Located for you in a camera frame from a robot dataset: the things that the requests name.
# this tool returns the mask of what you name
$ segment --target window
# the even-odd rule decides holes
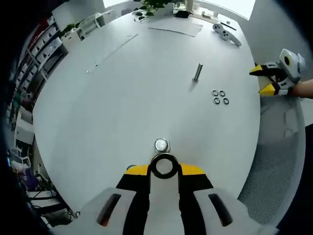
[[[250,19],[255,0],[200,0],[231,11],[246,20]]]
[[[110,6],[114,6],[126,1],[131,1],[131,0],[103,0],[103,4],[105,8],[108,8]]]

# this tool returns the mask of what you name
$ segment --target person's arm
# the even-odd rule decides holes
[[[305,82],[298,82],[294,86],[291,95],[313,99],[313,79]]]

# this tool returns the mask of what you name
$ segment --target white game controller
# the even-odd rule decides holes
[[[220,24],[220,23],[215,23],[213,25],[213,30],[215,32],[218,32],[220,37],[227,41],[227,40],[231,40],[234,42],[234,44],[236,44],[237,46],[241,46],[241,42],[232,34],[230,33],[229,31],[227,30],[224,30],[223,26]]]

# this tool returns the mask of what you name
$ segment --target washer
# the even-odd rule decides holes
[[[224,102],[224,104],[229,104],[229,99],[223,98],[223,102]]]
[[[220,96],[224,97],[225,96],[225,91],[220,90]]]
[[[217,90],[212,90],[212,95],[214,95],[214,96],[218,96],[218,95],[219,95],[219,93],[217,92]]]
[[[213,98],[213,103],[215,103],[215,104],[220,104],[220,99],[219,98],[217,98],[217,97],[214,97]]]

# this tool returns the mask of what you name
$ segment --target white round table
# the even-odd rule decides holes
[[[128,14],[97,30],[53,72],[34,108],[37,145],[61,196],[78,211],[129,165],[148,164],[166,138],[178,161],[201,167],[238,197],[260,125],[258,81],[247,41],[223,41],[212,24],[196,37],[148,28]],[[199,82],[193,83],[198,63]],[[213,89],[229,104],[213,103]]]

